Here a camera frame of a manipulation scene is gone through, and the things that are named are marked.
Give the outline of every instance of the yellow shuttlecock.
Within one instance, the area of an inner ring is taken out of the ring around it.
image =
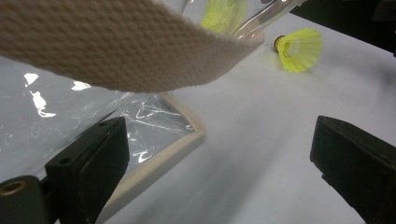
[[[290,35],[278,37],[274,48],[283,67],[289,72],[301,73],[312,67],[322,52],[321,35],[315,29],[305,28]]]
[[[232,34],[247,14],[245,0],[208,0],[201,25],[219,34]]]

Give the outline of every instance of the shuttlecock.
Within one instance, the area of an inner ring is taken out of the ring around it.
[[[245,0],[208,0],[201,25],[219,34],[232,34],[247,14]]]
[[[286,70],[292,73],[305,72],[320,57],[321,35],[315,29],[305,28],[278,37],[274,48],[279,53],[280,61]]]

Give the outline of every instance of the white table surface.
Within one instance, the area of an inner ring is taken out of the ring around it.
[[[304,27],[322,33],[318,64],[283,70],[271,46]],[[318,115],[396,146],[391,53],[286,15],[229,74],[174,92],[204,121],[205,142],[107,223],[363,224],[309,160]]]

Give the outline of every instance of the dark background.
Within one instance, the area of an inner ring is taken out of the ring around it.
[[[393,53],[396,50],[396,21],[373,21],[378,2],[308,0],[291,13]],[[390,16],[394,18],[395,15],[396,7],[391,10]]]

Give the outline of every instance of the beige fabric strap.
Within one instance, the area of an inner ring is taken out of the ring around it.
[[[212,34],[149,0],[0,1],[0,55],[111,90],[201,85],[261,42]]]

